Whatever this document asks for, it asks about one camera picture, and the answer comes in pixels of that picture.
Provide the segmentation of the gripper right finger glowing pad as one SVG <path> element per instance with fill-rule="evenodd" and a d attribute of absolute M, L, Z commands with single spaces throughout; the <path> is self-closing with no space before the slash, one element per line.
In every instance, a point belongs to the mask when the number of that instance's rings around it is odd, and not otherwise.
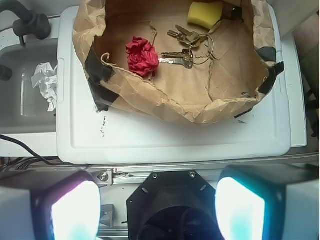
<path fill-rule="evenodd" d="M 228 165 L 216 186 L 215 211 L 226 240 L 318 240 L 320 168 Z"/>

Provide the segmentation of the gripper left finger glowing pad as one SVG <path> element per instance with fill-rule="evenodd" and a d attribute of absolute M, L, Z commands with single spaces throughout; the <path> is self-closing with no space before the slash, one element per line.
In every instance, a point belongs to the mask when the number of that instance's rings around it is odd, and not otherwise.
<path fill-rule="evenodd" d="M 101 194 L 85 170 L 0 174 L 2 240 L 94 240 Z"/>

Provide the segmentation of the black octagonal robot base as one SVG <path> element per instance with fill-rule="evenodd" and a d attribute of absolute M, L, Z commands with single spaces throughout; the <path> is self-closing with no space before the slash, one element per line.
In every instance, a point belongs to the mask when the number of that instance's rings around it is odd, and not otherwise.
<path fill-rule="evenodd" d="M 127 199 L 130 240 L 221 240 L 216 190 L 196 171 L 152 172 Z"/>

